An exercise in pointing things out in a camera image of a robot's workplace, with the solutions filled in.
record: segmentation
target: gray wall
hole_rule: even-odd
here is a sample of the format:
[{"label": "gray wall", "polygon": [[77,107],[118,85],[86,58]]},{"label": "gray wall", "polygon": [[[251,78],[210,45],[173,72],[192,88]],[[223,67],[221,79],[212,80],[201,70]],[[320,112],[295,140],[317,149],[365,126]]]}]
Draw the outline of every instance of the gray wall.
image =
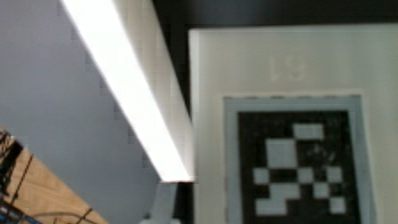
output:
[{"label": "gray wall", "polygon": [[0,1],[0,126],[109,222],[137,223],[159,176],[114,102],[57,0]]}]

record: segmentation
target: black and white pattern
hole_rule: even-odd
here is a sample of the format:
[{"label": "black and white pattern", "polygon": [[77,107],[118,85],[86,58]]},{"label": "black and white pattern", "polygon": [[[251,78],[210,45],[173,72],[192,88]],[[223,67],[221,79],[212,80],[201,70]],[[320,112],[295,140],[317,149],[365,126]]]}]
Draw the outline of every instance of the black and white pattern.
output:
[{"label": "black and white pattern", "polygon": [[368,223],[349,111],[256,109],[237,111],[233,118],[240,177],[230,180],[230,184],[239,182],[230,202],[239,203],[233,211],[240,209],[242,215],[230,212],[230,219],[240,219],[230,223]]}]

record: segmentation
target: white strip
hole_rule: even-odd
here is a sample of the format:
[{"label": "white strip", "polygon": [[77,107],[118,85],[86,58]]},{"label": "white strip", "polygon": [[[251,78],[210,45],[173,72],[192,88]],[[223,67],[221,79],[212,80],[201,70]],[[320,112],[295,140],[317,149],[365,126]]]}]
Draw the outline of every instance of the white strip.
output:
[{"label": "white strip", "polygon": [[166,182],[192,181],[112,0],[63,0],[114,97]]}]

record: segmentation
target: wire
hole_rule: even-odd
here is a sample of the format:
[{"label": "wire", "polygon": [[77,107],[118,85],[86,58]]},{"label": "wire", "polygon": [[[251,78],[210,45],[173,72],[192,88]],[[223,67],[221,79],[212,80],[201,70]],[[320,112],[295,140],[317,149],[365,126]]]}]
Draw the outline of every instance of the wire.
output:
[{"label": "wire", "polygon": [[77,215],[75,213],[70,213],[70,212],[52,212],[52,213],[41,213],[41,214],[36,214],[36,215],[31,215],[31,217],[34,219],[40,219],[40,218],[45,218],[45,217],[57,217],[57,216],[72,216],[79,219],[82,219],[84,222],[88,222],[89,224],[98,224],[93,220],[89,220],[86,217],[82,218],[81,215]]},{"label": "wire", "polygon": [[24,183],[24,180],[25,180],[25,176],[27,176],[27,172],[29,172],[29,168],[31,168],[33,159],[34,159],[34,154],[31,154],[29,165],[25,167],[25,171],[24,171],[24,175],[22,175],[22,180],[20,180],[17,192],[15,192],[15,195],[13,195],[11,205],[15,205],[15,201],[17,201],[17,198],[18,198],[18,193],[20,193],[20,189],[22,189],[22,183]]}]

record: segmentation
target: wooden surface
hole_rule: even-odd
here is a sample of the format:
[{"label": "wooden surface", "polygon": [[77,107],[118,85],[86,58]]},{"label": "wooden surface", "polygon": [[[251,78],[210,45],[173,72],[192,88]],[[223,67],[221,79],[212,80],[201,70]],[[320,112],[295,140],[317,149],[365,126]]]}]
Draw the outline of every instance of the wooden surface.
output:
[{"label": "wooden surface", "polygon": [[[24,149],[17,161],[11,184],[8,188],[8,202],[11,202],[13,200],[11,198],[22,181],[31,155],[33,154],[29,150]],[[63,180],[57,178],[38,158],[33,159],[15,206],[22,209],[25,214],[33,216],[45,224],[77,223],[81,217],[91,209],[91,206],[79,197],[77,193],[72,191]],[[89,223],[109,223],[96,211],[91,211],[88,220],[81,222],[81,224]]]}]

